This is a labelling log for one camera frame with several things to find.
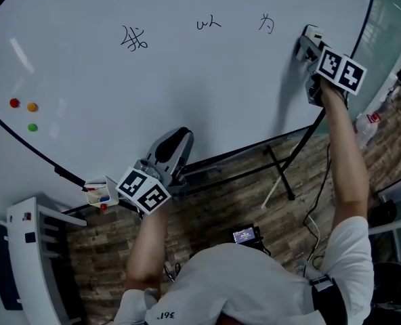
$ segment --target display screen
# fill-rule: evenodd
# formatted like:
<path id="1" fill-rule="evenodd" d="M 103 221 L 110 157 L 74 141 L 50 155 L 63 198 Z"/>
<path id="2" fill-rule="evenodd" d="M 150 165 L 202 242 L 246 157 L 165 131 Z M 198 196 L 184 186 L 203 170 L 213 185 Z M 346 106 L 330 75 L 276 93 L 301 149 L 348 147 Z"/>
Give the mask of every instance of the display screen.
<path id="1" fill-rule="evenodd" d="M 234 232 L 234 241 L 235 243 L 244 243 L 250 241 L 255 237 L 255 232 L 253 232 L 253 228 L 249 227 L 247 229 Z"/>

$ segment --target black strap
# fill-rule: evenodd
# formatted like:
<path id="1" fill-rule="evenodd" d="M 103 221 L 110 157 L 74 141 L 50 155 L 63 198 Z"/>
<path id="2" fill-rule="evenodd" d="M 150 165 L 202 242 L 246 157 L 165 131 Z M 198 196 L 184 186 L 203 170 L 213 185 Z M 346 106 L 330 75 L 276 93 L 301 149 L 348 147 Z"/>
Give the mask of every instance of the black strap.
<path id="1" fill-rule="evenodd" d="M 341 291 L 334 279 L 330 280 L 328 276 L 324 278 L 326 279 L 319 278 L 315 282 L 310 281 L 314 308 L 320 311 L 326 325 L 347 325 L 347 309 L 345 308 Z M 327 280 L 331 281 L 328 287 L 322 290 L 316 287 Z"/>

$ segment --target handwritten character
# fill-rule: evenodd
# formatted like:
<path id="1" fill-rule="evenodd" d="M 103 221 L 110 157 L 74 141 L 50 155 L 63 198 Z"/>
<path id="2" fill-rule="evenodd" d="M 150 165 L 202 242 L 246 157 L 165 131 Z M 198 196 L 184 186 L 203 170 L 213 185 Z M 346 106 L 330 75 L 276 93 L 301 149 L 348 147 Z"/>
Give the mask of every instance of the handwritten character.
<path id="1" fill-rule="evenodd" d="M 267 14 L 267 16 L 265 14 L 262 14 L 262 15 L 263 15 L 263 18 L 261 18 L 261 20 L 263 20 L 263 22 L 262 22 L 261 27 L 258 30 L 261 30 L 263 25 L 265 24 L 265 22 L 268 20 L 269 22 L 271 22 L 271 26 L 266 24 L 266 27 L 270 29 L 270 32 L 268 34 L 271 34 L 274 29 L 274 21 L 273 21 L 273 19 L 268 17 L 268 14 Z"/>
<path id="2" fill-rule="evenodd" d="M 128 29 L 125 25 L 123 25 L 124 29 L 125 29 L 125 38 L 124 41 L 122 41 L 121 45 L 123 45 L 126 42 L 130 42 L 131 44 L 128 46 L 128 49 L 130 49 L 130 47 L 132 47 L 133 49 L 130 49 L 130 51 L 135 51 L 137 48 L 143 47 L 143 48 L 148 48 L 148 44 L 143 41 L 140 42 L 138 37 L 141 36 L 144 33 L 144 30 L 142 30 L 142 32 L 140 34 L 136 34 L 135 31 L 133 30 L 132 27 L 130 27 L 131 33 L 133 33 L 133 36 L 131 36 L 131 33 L 128 32 Z"/>
<path id="3" fill-rule="evenodd" d="M 221 28 L 221 25 L 220 25 L 220 24 L 218 24 L 218 23 L 216 23 L 216 22 L 213 22 L 213 15 L 210 14 L 210 16 L 211 16 L 211 21 L 210 21 L 210 23 L 209 23 L 209 27 L 211 28 L 211 25 L 215 24 L 215 25 L 217 25 L 217 26 L 219 26 L 219 27 Z M 200 25 L 200 28 L 199 28 L 199 22 L 197 22 L 198 30 L 202 30 L 202 28 L 203 28 L 204 26 L 208 25 L 208 23 L 204 23 L 204 22 L 200 22 L 200 23 L 201 23 L 201 25 Z"/>

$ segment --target red magnet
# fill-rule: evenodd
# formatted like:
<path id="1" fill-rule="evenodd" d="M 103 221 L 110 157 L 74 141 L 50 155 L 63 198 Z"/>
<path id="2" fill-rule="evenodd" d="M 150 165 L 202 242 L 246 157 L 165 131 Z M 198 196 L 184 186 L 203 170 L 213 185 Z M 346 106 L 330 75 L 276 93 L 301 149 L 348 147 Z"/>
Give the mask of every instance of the red magnet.
<path id="1" fill-rule="evenodd" d="M 368 117 L 368 120 L 369 120 L 371 123 L 378 123 L 378 122 L 381 122 L 381 117 L 379 116 L 378 113 L 367 114 L 366 116 Z"/>
<path id="2" fill-rule="evenodd" d="M 32 219 L 32 213 L 27 212 L 27 213 L 24 214 L 23 221 L 31 220 L 31 219 Z"/>
<path id="3" fill-rule="evenodd" d="M 18 99 L 11 99 L 9 104 L 12 108 L 17 108 L 20 105 L 20 101 Z"/>

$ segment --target black metal leg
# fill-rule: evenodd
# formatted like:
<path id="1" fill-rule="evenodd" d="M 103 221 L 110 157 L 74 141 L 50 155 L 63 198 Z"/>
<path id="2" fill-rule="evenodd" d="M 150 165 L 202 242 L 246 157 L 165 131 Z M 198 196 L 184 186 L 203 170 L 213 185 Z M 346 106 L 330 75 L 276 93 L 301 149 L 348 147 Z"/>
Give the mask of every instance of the black metal leg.
<path id="1" fill-rule="evenodd" d="M 119 206 L 129 209 L 130 211 L 133 211 L 136 213 L 138 212 L 138 208 L 136 206 L 133 206 L 132 204 L 129 204 L 128 202 L 125 202 L 122 200 L 119 200 Z M 78 211 L 81 211 L 82 209 L 87 209 L 89 207 L 91 207 L 91 205 L 88 203 L 88 204 L 84 204 L 83 206 L 76 207 L 75 209 L 68 209 L 67 211 L 63 211 L 62 213 L 63 214 L 76 213 Z"/>
<path id="2" fill-rule="evenodd" d="M 310 125 L 309 129 L 306 131 L 306 133 L 304 134 L 304 136 L 301 139 L 301 141 L 297 144 L 297 147 L 295 147 L 294 151 L 291 153 L 291 155 L 289 156 L 288 160 L 283 165 L 282 171 L 285 171 L 288 168 L 288 166 L 293 162 L 295 157 L 300 153 L 300 151 L 303 149 L 305 144 L 308 142 L 310 137 L 315 132 L 316 128 L 319 126 L 319 124 L 323 120 L 324 116 L 325 116 L 325 108 L 322 109 L 322 111 L 319 114 L 318 118 L 316 118 L 315 122 L 312 125 Z"/>
<path id="3" fill-rule="evenodd" d="M 303 130 L 306 130 L 308 128 L 309 127 L 303 127 L 301 129 L 292 131 L 292 133 L 296 133 L 298 131 L 303 131 Z M 241 152 L 243 152 L 245 150 L 249 150 L 249 149 L 251 149 L 251 148 L 253 148 L 255 146 L 258 146 L 260 144 L 265 144 L 267 142 L 274 141 L 275 139 L 280 139 L 282 137 L 286 137 L 289 134 L 291 134 L 291 133 L 284 133 L 282 135 L 279 135 L 279 136 L 276 136 L 276 137 L 273 137 L 273 138 L 270 138 L 270 139 L 266 139 L 265 141 L 258 142 L 256 144 L 251 144 L 250 146 L 239 148 L 237 150 L 233 150 L 231 152 L 228 152 L 228 153 L 225 153 L 225 154 L 221 154 L 219 156 L 214 156 L 214 157 L 209 158 L 207 160 L 198 161 L 198 162 L 195 162 L 194 164 L 186 165 L 184 167 L 184 169 L 182 170 L 182 174 L 191 173 L 191 172 L 197 171 L 199 169 L 203 169 L 204 167 L 208 167 L 208 166 L 214 165 L 214 164 L 218 163 L 219 161 L 222 161 L 222 160 L 225 160 L 227 158 L 230 158 L 231 156 L 234 156 L 234 155 L 236 155 L 238 153 L 241 153 Z"/>
<path id="4" fill-rule="evenodd" d="M 284 176 L 282 167 L 280 167 L 280 164 L 278 163 L 277 158 L 276 158 L 276 156 L 275 156 L 274 153 L 273 153 L 273 149 L 271 149 L 270 146 L 267 146 L 267 151 L 268 151 L 268 153 L 270 154 L 270 156 L 272 157 L 274 163 L 276 164 L 277 171 L 279 172 L 279 175 L 280 175 L 280 177 L 282 178 L 282 182 L 283 182 L 283 184 L 284 184 L 284 187 L 287 189 L 287 192 L 288 192 L 288 199 L 291 200 L 291 201 L 292 201 L 292 200 L 295 200 L 295 194 L 293 193 L 291 187 L 289 186 L 289 183 L 288 183 L 287 178 Z"/>
<path id="5" fill-rule="evenodd" d="M 288 160 L 288 158 L 281 159 L 281 160 L 278 161 L 278 163 L 279 163 L 279 164 L 280 164 L 280 163 L 284 163 L 286 160 Z M 274 166 L 276 166 L 276 165 L 277 165 L 276 162 L 272 162 L 271 164 L 264 165 L 264 166 L 258 167 L 257 169 L 253 169 L 253 170 L 250 170 L 250 171 L 241 173 L 240 175 L 236 175 L 236 176 L 234 176 L 234 177 L 227 178 L 227 179 L 224 179 L 224 180 L 222 180 L 222 181 L 217 181 L 217 182 L 215 182 L 215 183 L 208 184 L 207 186 L 203 186 L 203 187 L 200 187 L 200 188 L 188 190 L 188 191 L 186 192 L 186 196 L 188 196 L 188 195 L 193 195 L 193 194 L 196 194 L 196 193 L 198 193 L 198 192 L 203 192 L 204 190 L 208 190 L 208 189 L 215 188 L 215 187 L 218 187 L 218 186 L 222 186 L 222 185 L 227 184 L 227 183 L 229 183 L 229 182 L 231 182 L 231 181 L 235 181 L 235 180 L 237 180 L 237 179 L 246 177 L 246 176 L 248 176 L 248 175 L 252 175 L 252 174 L 254 174 L 254 173 L 256 173 L 256 172 L 260 172 L 260 171 L 266 170 L 266 169 L 268 169 L 268 168 L 270 168 L 270 167 L 274 167 Z"/>

